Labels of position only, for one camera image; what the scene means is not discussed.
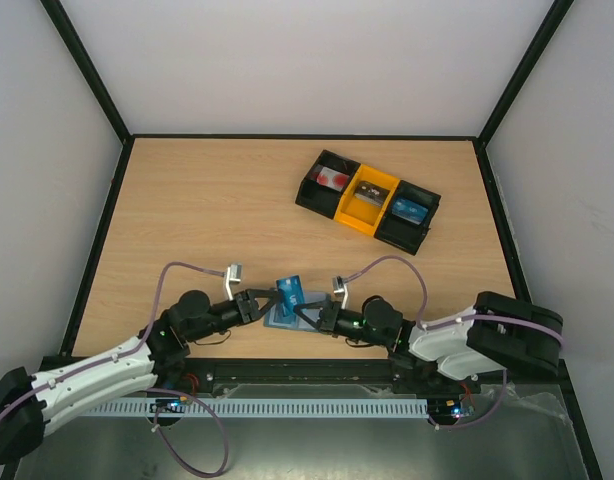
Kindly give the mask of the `blue VIP credit card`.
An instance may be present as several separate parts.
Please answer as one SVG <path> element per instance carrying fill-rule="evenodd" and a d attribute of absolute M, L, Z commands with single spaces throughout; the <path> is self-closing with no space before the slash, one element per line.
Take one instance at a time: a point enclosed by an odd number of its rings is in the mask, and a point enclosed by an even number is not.
<path fill-rule="evenodd" d="M 284 317 L 294 315 L 294 307 L 305 303 L 301 279 L 298 275 L 280 278 L 276 288 L 281 293 L 281 311 Z"/>

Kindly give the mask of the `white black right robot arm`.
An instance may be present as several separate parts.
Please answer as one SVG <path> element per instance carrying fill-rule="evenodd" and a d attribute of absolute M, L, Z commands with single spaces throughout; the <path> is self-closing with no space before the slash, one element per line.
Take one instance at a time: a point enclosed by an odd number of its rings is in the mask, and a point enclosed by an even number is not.
<path fill-rule="evenodd" d="M 319 333 L 383 347 L 405 367 L 426 363 L 424 382 L 437 392 L 503 370 L 552 379 L 564 343 L 559 314 L 491 291 L 479 293 L 463 311 L 431 322 L 407 320 L 378 295 L 366 299 L 359 312 L 322 300 L 298 304 L 294 313 Z"/>

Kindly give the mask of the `teal leather card holder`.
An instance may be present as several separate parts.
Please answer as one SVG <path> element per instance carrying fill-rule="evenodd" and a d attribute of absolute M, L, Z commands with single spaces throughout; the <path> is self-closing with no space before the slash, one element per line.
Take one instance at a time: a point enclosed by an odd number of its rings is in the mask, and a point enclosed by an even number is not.
<path fill-rule="evenodd" d="M 328 293 L 320 291 L 304 291 L 303 297 L 305 303 L 322 302 L 331 299 Z M 319 309 L 304 309 L 302 313 L 305 317 L 309 318 L 308 321 L 295 313 L 285 316 L 284 305 L 279 304 L 274 306 L 271 311 L 265 315 L 263 325 L 266 328 L 314 333 L 316 329 L 313 327 L 313 324 L 318 321 Z"/>

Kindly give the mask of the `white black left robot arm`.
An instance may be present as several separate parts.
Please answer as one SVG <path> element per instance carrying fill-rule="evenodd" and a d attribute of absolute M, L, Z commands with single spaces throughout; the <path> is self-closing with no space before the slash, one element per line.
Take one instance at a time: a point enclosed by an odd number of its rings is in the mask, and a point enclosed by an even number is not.
<path fill-rule="evenodd" d="M 255 322 L 280 301 L 273 289 L 246 289 L 213 304 L 191 290 L 106 352 L 35 374 L 23 367 L 7 372 L 0 380 L 0 465 L 31 453 L 79 415 L 154 387 L 183 364 L 190 344 Z"/>

